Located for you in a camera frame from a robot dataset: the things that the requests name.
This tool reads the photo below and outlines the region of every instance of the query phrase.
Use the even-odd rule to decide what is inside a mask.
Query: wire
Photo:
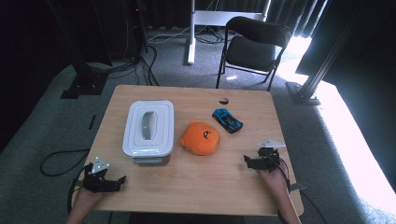
[[[123,74],[123,75],[120,75],[120,76],[118,76],[118,77],[108,77],[108,79],[117,79],[117,78],[129,76],[129,75],[131,75],[131,74],[134,72],[134,70],[132,70],[132,71],[130,71],[130,72],[128,72],[128,73],[125,73],[125,74]]]
[[[305,196],[305,198],[306,198],[309,202],[311,202],[312,206],[314,206],[314,208],[315,208],[315,209],[317,210],[317,212],[319,213],[320,217],[323,219],[323,222],[327,224],[328,222],[327,222],[326,218],[323,216],[323,214],[320,212],[320,210],[319,210],[318,207],[314,204],[314,202],[312,202],[312,200],[311,200],[302,190],[300,190],[300,192],[301,192],[301,194],[303,194],[303,195]]]
[[[78,178],[81,175],[81,173],[84,171],[85,167],[83,167],[79,172],[77,173],[76,177],[73,179],[72,184],[70,185],[69,192],[67,194],[67,214],[70,214],[72,211],[72,199],[73,199],[73,193],[79,189],[75,189],[75,186],[77,184]]]
[[[86,158],[88,156],[88,153],[90,153],[90,148],[88,149],[79,149],[79,150],[72,150],[72,151],[57,151],[57,152],[53,152],[50,153],[48,156],[46,156],[46,158],[44,158],[44,160],[40,163],[40,173],[42,175],[46,175],[46,176],[60,176],[60,175],[65,175],[67,173],[69,173],[71,170],[73,170],[76,166],[78,166],[78,164],[84,160],[84,158]],[[57,154],[62,154],[62,153],[74,153],[74,152],[82,152],[82,151],[86,151],[87,153],[84,154],[83,157],[81,157],[81,159],[78,160],[78,162],[76,162],[76,164],[74,164],[72,167],[70,167],[69,169],[60,172],[58,174],[50,174],[47,173],[46,171],[44,171],[44,164],[47,162],[47,160],[49,160],[52,156],[57,155]]]
[[[213,4],[214,2],[215,2],[215,0],[212,0],[212,1],[210,2],[210,4],[206,7],[205,11],[208,11],[209,8],[212,6],[212,4]],[[219,0],[217,0],[217,2],[216,2],[214,11],[217,11],[217,10],[218,10],[218,6],[219,6]],[[206,29],[206,27],[207,27],[207,25],[204,26],[204,28],[202,28],[199,32],[195,33],[194,35],[200,34],[204,29]],[[155,35],[155,36],[151,37],[151,38],[148,40],[148,42],[149,42],[149,43],[153,43],[153,44],[163,44],[163,43],[165,43],[165,42],[167,42],[167,41],[169,41],[169,40],[171,40],[171,39],[173,39],[173,38],[178,38],[178,37],[189,38],[189,37],[190,37],[189,35],[183,35],[183,34],[184,34],[187,30],[189,30],[190,28],[191,28],[191,26],[185,28],[185,29],[182,30],[180,33],[175,34],[175,35]],[[160,41],[160,42],[153,42],[153,41],[152,41],[152,40],[154,40],[155,38],[163,37],[163,36],[170,36],[170,37],[167,38],[167,39],[165,39],[164,41]],[[195,37],[195,39],[197,39],[198,41],[203,42],[203,43],[206,42],[206,40],[204,40],[204,39],[202,39],[202,38],[197,38],[197,37]]]
[[[110,216],[108,217],[108,224],[110,224],[111,223],[111,218],[113,218],[113,212],[110,212]]]
[[[143,61],[140,62],[140,66],[142,67],[142,76],[146,81],[146,85],[147,86],[152,86],[151,80],[149,79],[149,70],[147,69],[147,67],[144,65]]]
[[[211,32],[209,34],[200,34],[205,28],[206,27],[204,27],[201,31],[195,33],[195,39],[198,42],[204,43],[204,44],[221,44],[221,43],[224,43],[224,37],[221,34],[219,34],[219,33]],[[211,40],[207,40],[207,39],[201,38],[201,37],[199,37],[200,36],[199,34],[200,35],[213,35],[216,38],[216,41],[211,41]],[[169,41],[170,39],[174,39],[174,38],[190,38],[189,35],[182,35],[181,33],[179,33],[179,34],[176,34],[176,35],[155,35],[151,39],[157,38],[157,37],[161,37],[161,36],[171,36],[171,37],[165,39],[164,41],[155,41],[155,42],[151,41],[149,43],[152,43],[152,44],[163,44],[163,43]]]
[[[94,72],[98,73],[118,73],[118,72],[125,72],[131,70],[131,68],[135,68],[138,59],[137,58],[128,58],[127,60],[123,60],[125,63],[116,66],[116,67],[109,67],[109,68],[100,68],[100,67],[95,67],[93,65],[89,65],[89,67],[92,69]]]
[[[155,76],[154,76],[154,73],[152,72],[152,66],[154,65],[154,63],[155,63],[155,61],[157,60],[157,56],[158,56],[158,53],[157,53],[157,50],[154,48],[154,47],[152,47],[152,46],[149,46],[151,49],[153,49],[153,51],[154,51],[154,58],[152,59],[152,62],[150,63],[150,65],[146,62],[146,60],[142,57],[141,58],[141,62],[143,62],[143,64],[146,66],[143,66],[142,65],[142,68],[143,69],[148,69],[148,70],[146,70],[147,71],[147,73],[148,73],[148,81],[146,80],[146,82],[149,82],[149,84],[152,86],[153,84],[152,84],[152,82],[151,82],[151,79],[153,79],[154,80],[154,82],[155,82],[155,85],[157,85],[157,86],[160,86],[160,84],[158,83],[158,81],[157,81],[157,79],[155,78]]]
[[[122,59],[125,59],[126,52],[128,51],[129,48],[129,25],[128,25],[128,19],[125,18],[125,23],[126,23],[126,46],[125,46],[125,51]]]
[[[285,177],[286,183],[288,184],[288,190],[290,191],[290,180],[289,180],[289,167],[288,167],[288,165],[285,163],[285,161],[282,158],[280,158],[286,165],[287,174],[285,174],[285,172],[282,170],[282,168],[280,168],[280,166],[277,164],[277,162],[270,155],[268,155],[268,153],[266,151],[264,151],[264,153],[266,154],[266,157],[268,159],[270,159],[270,161],[277,167],[277,169],[279,169],[282,172],[282,175]],[[311,202],[312,206],[314,206],[314,208],[317,210],[317,212],[319,213],[320,217],[323,219],[324,223],[327,224],[326,218],[323,216],[323,214],[320,212],[320,210],[314,204],[314,202],[312,202],[312,200],[301,189],[299,189],[299,191],[305,196],[305,198],[309,202]]]
[[[136,72],[136,69],[134,70],[134,74],[136,75],[136,78],[137,78],[137,85],[140,85],[140,78],[139,78],[139,75]]]

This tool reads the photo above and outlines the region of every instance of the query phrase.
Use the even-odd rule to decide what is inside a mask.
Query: human hand
[[[287,223],[301,223],[289,196],[287,182],[289,180],[287,180],[284,175],[286,170],[285,162],[282,161],[279,167],[282,170],[276,168],[271,173],[264,170],[260,170],[258,173],[274,196],[282,218],[285,219]]]
[[[286,172],[285,162],[281,161],[279,167],[282,169],[283,173],[278,168],[275,168],[271,173],[264,170],[258,171],[260,177],[264,180],[266,186],[274,196],[284,193],[289,194],[287,180],[284,176]]]
[[[82,223],[91,210],[109,193],[93,193],[88,189],[79,189],[73,209],[66,223]]]

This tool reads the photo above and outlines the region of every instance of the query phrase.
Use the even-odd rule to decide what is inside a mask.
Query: black chair
[[[228,43],[230,31],[235,31]],[[267,90],[271,90],[281,56],[289,44],[291,34],[286,26],[256,21],[246,17],[234,17],[225,26],[224,48],[221,54],[218,82],[225,68],[238,69],[265,76],[262,83],[271,77]]]

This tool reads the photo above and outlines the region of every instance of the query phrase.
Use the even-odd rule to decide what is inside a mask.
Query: metal stand
[[[289,88],[291,97],[293,98],[293,102],[295,105],[320,105],[320,100],[317,98],[315,94],[311,95],[309,99],[305,99],[301,97],[298,93],[300,92],[302,85],[297,82],[287,82],[286,85]]]
[[[65,53],[77,72],[70,89],[64,91],[61,99],[77,99],[80,95],[100,95],[106,84],[108,74],[94,73],[86,64],[84,56],[79,49],[78,43],[71,32],[69,23],[58,0],[47,0],[50,10],[58,22],[60,32],[63,34],[60,41],[64,45]]]

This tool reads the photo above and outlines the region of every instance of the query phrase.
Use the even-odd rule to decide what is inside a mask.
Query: floor
[[[298,39],[293,41],[302,45]],[[160,85],[214,88],[221,45],[198,42],[194,65],[186,65],[186,38],[172,38],[161,44],[152,41],[150,45],[152,48],[142,55],[148,64],[155,59],[152,72]],[[293,103],[286,82],[303,84],[306,79],[293,71],[299,55],[290,45],[271,93],[296,179],[306,185],[304,194],[309,200],[303,197],[301,221],[323,223],[324,217],[327,223],[396,223],[395,194],[390,192],[337,89],[327,83],[320,84],[319,106]],[[100,126],[99,119],[91,125],[92,116],[104,115],[114,88],[119,84],[146,85],[148,80],[147,69],[140,63],[112,73],[100,96],[61,100],[62,92],[68,89],[74,76],[74,69],[69,66],[52,80],[29,119],[0,154],[3,214],[0,223],[64,222],[67,191],[78,168],[49,177],[39,172],[40,163],[55,151],[89,148]],[[260,77],[232,72],[222,78],[220,87],[262,91],[266,86],[260,82]],[[44,168],[60,173],[81,157],[80,152],[68,153],[52,158]],[[109,212],[92,212],[86,223],[107,223],[109,216]],[[114,213],[110,223],[127,223],[128,216],[126,212]],[[245,220],[248,224],[279,223],[277,217],[245,217]]]

